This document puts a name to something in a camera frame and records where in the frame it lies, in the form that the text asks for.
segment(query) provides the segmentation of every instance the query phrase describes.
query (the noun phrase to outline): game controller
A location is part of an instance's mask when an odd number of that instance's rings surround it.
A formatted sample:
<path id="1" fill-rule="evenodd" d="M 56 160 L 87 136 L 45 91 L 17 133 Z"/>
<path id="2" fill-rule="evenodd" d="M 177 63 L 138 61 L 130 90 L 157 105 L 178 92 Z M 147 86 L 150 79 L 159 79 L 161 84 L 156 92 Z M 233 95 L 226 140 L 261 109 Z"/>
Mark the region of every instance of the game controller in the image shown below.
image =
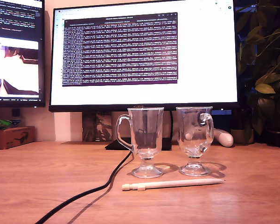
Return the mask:
<path id="1" fill-rule="evenodd" d="M 231 147 L 233 145 L 233 136 L 221 129 L 214 128 L 214 139 L 224 147 Z"/>

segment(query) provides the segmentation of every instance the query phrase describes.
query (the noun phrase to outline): monitor screen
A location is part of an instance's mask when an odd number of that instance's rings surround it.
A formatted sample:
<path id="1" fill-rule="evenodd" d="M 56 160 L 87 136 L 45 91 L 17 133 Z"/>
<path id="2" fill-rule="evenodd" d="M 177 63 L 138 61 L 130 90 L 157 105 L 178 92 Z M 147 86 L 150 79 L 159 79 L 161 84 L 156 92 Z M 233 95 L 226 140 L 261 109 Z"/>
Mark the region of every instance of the monitor screen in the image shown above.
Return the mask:
<path id="1" fill-rule="evenodd" d="M 232 0 L 54 9 L 49 110 L 237 103 Z"/>
<path id="2" fill-rule="evenodd" d="M 0 0 L 0 107 L 44 106 L 44 0 Z"/>

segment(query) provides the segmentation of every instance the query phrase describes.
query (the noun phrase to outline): white screen background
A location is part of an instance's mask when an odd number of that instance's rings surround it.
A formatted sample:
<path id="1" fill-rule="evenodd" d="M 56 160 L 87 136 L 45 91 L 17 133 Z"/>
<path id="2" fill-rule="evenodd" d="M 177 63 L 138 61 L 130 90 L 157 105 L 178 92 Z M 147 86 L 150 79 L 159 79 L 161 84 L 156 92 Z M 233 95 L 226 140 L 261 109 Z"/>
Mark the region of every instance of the white screen background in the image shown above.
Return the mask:
<path id="1" fill-rule="evenodd" d="M 177 84 L 62 87 L 64 20 L 166 12 L 178 12 Z M 51 105 L 237 101 L 232 1 L 182 0 L 65 9 L 55 13 Z"/>

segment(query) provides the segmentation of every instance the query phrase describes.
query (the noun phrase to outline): clear glass mug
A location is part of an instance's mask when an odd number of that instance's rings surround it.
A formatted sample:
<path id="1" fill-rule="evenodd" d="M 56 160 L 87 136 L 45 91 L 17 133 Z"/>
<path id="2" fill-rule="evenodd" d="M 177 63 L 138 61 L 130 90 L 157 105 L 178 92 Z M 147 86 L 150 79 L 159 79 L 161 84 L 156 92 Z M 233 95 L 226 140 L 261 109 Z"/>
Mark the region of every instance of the clear glass mug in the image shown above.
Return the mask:
<path id="1" fill-rule="evenodd" d="M 189 176 L 210 174 L 200 159 L 214 140 L 212 107 L 177 107 L 178 146 L 190 158 L 187 165 L 180 167 L 179 172 Z"/>
<path id="2" fill-rule="evenodd" d="M 139 155 L 142 164 L 132 170 L 132 175 L 138 178 L 155 178 L 163 173 L 154 166 L 151 160 L 162 149 L 163 107 L 128 108 L 128 115 L 118 117 L 116 123 L 117 141 Z M 131 129 L 131 144 L 122 140 L 119 132 L 121 122 L 127 119 Z"/>

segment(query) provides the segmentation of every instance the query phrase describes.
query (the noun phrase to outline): cardboard box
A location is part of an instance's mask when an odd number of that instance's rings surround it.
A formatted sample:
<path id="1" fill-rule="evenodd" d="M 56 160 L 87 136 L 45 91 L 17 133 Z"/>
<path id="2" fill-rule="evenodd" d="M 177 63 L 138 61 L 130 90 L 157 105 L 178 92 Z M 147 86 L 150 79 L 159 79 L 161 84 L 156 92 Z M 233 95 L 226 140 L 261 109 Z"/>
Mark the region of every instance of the cardboard box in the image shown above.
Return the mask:
<path id="1" fill-rule="evenodd" d="M 0 130 L 0 149 L 12 148 L 35 141 L 35 127 L 15 127 Z"/>

